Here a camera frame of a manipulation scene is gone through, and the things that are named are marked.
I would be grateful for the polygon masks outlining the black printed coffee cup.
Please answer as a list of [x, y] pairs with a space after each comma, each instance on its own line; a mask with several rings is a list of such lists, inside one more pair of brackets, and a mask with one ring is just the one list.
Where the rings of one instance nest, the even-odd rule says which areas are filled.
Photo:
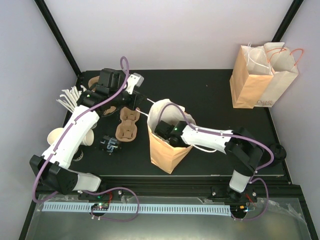
[[111, 155], [121, 151], [122, 144], [117, 138], [109, 135], [104, 135], [99, 141], [99, 150]]

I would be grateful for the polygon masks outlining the kraft paper bag white handles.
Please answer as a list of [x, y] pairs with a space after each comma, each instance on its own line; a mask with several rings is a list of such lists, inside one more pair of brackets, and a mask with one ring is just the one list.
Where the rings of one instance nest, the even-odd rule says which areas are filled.
[[146, 124], [149, 136], [151, 163], [168, 174], [174, 171], [175, 167], [177, 167], [193, 147], [207, 153], [217, 151], [214, 147], [205, 147], [199, 144], [192, 144], [186, 147], [174, 147], [170, 145], [168, 139], [164, 139], [155, 132], [159, 120], [170, 125], [176, 125], [179, 121], [184, 120], [177, 107], [173, 105], [167, 106], [167, 104], [171, 102], [168, 98], [155, 101], [150, 107], [149, 112], [145, 113], [147, 116]]

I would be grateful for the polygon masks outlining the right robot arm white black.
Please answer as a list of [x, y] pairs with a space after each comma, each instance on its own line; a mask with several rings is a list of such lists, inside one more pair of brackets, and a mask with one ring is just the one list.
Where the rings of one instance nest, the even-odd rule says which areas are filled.
[[172, 147], [204, 147], [227, 155], [233, 164], [233, 173], [225, 193], [217, 196], [239, 202], [246, 195], [246, 188], [253, 182], [255, 173], [274, 161], [269, 147], [252, 138], [243, 127], [238, 130], [216, 130], [199, 127], [187, 121], [169, 124], [161, 120], [155, 134]]

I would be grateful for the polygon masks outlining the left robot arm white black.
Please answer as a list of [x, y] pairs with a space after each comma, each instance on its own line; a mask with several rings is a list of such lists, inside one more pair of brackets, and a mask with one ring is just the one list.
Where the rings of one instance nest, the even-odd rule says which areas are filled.
[[62, 132], [41, 156], [33, 155], [29, 161], [35, 174], [34, 188], [38, 183], [67, 195], [72, 191], [89, 191], [97, 200], [108, 192], [101, 178], [91, 174], [70, 170], [73, 157], [81, 142], [110, 107], [134, 109], [143, 97], [135, 88], [144, 78], [128, 71], [104, 68], [98, 82], [85, 90], [76, 102], [74, 111]]

